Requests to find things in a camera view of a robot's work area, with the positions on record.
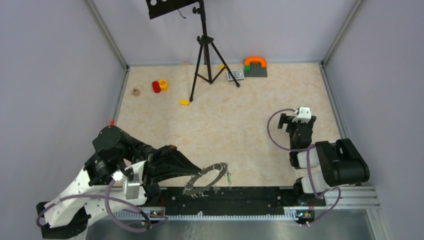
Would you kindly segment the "black perforated mount plate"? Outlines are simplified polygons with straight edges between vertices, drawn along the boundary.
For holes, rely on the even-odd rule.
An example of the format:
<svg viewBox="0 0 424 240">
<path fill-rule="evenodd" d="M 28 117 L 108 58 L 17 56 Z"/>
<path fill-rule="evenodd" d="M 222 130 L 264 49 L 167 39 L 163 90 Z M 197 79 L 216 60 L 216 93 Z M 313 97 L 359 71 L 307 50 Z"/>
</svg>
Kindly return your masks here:
<svg viewBox="0 0 424 240">
<path fill-rule="evenodd" d="M 149 18 L 152 20 L 194 4 L 198 0 L 146 0 L 145 2 L 148 7 Z"/>
</svg>

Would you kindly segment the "grey lego baseplate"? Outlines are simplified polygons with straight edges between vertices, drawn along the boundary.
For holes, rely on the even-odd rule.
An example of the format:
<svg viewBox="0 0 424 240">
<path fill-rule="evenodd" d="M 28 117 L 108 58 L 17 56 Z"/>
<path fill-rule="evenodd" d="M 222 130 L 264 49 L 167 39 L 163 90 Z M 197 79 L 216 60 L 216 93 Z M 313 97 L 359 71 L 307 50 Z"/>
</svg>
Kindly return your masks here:
<svg viewBox="0 0 424 240">
<path fill-rule="evenodd" d="M 251 66 L 250 72 L 244 71 L 244 76 L 246 78 L 267 78 L 268 77 L 266 67 L 261 67 L 260 64 L 258 63 L 252 63 L 250 66 Z"/>
</svg>

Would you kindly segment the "green lego brick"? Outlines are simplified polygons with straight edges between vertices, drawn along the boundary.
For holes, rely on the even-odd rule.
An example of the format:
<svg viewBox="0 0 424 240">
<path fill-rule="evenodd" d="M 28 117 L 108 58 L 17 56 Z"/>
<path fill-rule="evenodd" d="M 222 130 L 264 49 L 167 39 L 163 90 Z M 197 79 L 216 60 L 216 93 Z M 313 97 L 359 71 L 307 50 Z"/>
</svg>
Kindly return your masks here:
<svg viewBox="0 0 424 240">
<path fill-rule="evenodd" d="M 250 65 L 245 65 L 245 66 L 244 66 L 244 71 L 245 71 L 246 73 L 250 72 L 250 71 L 251 71 L 251 66 L 250 66 Z"/>
</svg>

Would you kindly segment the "red plastic cylinder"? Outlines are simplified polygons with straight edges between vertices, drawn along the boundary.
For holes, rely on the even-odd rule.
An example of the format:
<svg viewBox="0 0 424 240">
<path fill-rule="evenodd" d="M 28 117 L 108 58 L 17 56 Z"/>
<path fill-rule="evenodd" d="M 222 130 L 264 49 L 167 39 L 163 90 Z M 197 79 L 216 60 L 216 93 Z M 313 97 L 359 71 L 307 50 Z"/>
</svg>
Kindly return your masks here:
<svg viewBox="0 0 424 240">
<path fill-rule="evenodd" d="M 152 86 L 153 92 L 156 93 L 156 94 L 158 94 L 162 91 L 161 85 L 158 81 L 153 81 L 151 83 L 151 86 Z"/>
</svg>

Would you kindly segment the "small wooden block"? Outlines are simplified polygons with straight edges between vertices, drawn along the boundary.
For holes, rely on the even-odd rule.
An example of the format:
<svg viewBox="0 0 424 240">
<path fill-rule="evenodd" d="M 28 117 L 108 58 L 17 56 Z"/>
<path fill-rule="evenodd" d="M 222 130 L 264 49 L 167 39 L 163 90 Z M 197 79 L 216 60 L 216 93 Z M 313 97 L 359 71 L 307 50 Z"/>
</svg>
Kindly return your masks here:
<svg viewBox="0 0 424 240">
<path fill-rule="evenodd" d="M 140 93 L 141 93 L 141 91 L 140 91 L 140 89 L 138 89 L 138 88 L 134 88 L 134 89 L 131 91 L 131 94 L 132 94 L 133 96 L 136 96 L 136 97 L 138 97 L 138 96 L 140 95 Z"/>
</svg>

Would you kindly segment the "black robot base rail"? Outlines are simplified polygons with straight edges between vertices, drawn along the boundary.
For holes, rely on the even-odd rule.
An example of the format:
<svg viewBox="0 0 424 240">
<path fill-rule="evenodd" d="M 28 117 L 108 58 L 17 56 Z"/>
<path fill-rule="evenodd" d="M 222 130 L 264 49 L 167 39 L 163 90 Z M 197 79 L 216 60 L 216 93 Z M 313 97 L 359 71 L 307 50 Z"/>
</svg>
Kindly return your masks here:
<svg viewBox="0 0 424 240">
<path fill-rule="evenodd" d="M 306 212 L 325 207 L 325 199 L 303 193 L 294 186 L 213 186 L 194 196 L 183 187 L 162 187 L 159 194 L 142 205 L 169 220 L 295 220 Z"/>
</svg>

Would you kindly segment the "yellow lego brick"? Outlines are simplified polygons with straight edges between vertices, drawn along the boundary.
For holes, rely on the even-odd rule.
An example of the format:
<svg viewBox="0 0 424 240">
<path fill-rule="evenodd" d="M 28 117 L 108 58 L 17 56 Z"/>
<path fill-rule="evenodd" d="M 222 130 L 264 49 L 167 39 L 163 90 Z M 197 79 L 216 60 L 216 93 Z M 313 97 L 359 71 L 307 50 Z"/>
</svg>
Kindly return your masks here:
<svg viewBox="0 0 424 240">
<path fill-rule="evenodd" d="M 179 104 L 180 105 L 183 105 L 183 106 L 189 106 L 190 105 L 190 101 L 189 100 L 186 100 L 186 99 L 181 99 L 179 101 Z"/>
</svg>

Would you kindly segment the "blue playing card box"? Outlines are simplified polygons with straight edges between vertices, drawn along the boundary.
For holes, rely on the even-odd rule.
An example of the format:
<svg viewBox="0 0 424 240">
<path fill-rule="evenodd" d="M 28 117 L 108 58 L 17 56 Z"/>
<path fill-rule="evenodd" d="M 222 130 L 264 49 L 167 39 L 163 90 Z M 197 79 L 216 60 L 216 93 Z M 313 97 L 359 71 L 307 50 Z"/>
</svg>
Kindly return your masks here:
<svg viewBox="0 0 424 240">
<path fill-rule="evenodd" d="M 231 73 L 228 71 L 226 74 L 227 74 L 227 80 L 229 82 L 232 82 L 234 80 L 233 77 L 237 81 L 243 80 L 245 78 L 244 71 L 242 69 L 232 70 Z"/>
</svg>

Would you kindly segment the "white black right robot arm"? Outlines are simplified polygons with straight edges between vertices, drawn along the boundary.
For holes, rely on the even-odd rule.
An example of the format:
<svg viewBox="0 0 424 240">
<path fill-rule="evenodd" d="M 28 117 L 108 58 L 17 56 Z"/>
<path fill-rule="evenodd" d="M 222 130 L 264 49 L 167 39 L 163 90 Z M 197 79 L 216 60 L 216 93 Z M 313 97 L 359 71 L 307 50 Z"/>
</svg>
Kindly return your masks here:
<svg viewBox="0 0 424 240">
<path fill-rule="evenodd" d="M 320 168 L 298 178 L 293 185 L 293 200 L 299 206 L 307 206 L 314 193 L 322 193 L 332 187 L 357 185 L 367 182 L 370 170 L 353 142 L 349 138 L 335 142 L 318 141 L 312 145 L 313 126 L 316 116 L 307 118 L 280 115 L 278 129 L 286 125 L 289 135 L 289 162 L 297 170 Z"/>
</svg>

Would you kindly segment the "orange plastic arch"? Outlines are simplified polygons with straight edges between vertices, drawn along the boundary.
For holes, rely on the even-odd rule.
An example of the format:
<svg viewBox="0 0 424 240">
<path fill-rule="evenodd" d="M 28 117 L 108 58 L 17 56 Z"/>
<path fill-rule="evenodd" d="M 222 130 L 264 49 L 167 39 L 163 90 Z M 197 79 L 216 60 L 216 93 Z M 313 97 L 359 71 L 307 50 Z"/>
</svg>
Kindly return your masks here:
<svg viewBox="0 0 424 240">
<path fill-rule="evenodd" d="M 244 60 L 245 66 L 250 66 L 251 64 L 260 64 L 262 68 L 266 68 L 268 66 L 266 59 L 260 56 L 249 56 Z"/>
</svg>

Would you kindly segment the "yellow plastic cylinder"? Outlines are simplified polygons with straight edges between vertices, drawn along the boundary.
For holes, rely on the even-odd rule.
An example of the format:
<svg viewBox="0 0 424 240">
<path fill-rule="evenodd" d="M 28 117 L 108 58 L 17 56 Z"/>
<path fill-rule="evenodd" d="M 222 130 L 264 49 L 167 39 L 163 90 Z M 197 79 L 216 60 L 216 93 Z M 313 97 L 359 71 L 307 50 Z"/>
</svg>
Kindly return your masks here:
<svg viewBox="0 0 424 240">
<path fill-rule="evenodd" d="M 161 79 L 159 81 L 159 86 L 160 86 L 161 91 L 164 91 L 164 92 L 169 89 L 169 84 L 165 79 Z"/>
</svg>

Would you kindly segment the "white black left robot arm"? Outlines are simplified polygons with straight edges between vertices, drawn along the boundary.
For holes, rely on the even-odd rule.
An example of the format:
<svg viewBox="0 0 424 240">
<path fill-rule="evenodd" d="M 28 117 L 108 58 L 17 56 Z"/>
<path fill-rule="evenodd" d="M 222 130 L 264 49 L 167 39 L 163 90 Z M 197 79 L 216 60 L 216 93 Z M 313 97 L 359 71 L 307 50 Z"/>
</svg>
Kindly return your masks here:
<svg viewBox="0 0 424 240">
<path fill-rule="evenodd" d="M 154 148 L 115 125 L 104 127 L 92 142 L 94 154 L 54 200 L 36 205 L 44 239 L 66 240 L 125 207 L 154 207 L 159 183 L 196 176 L 201 169 L 174 145 Z"/>
</svg>

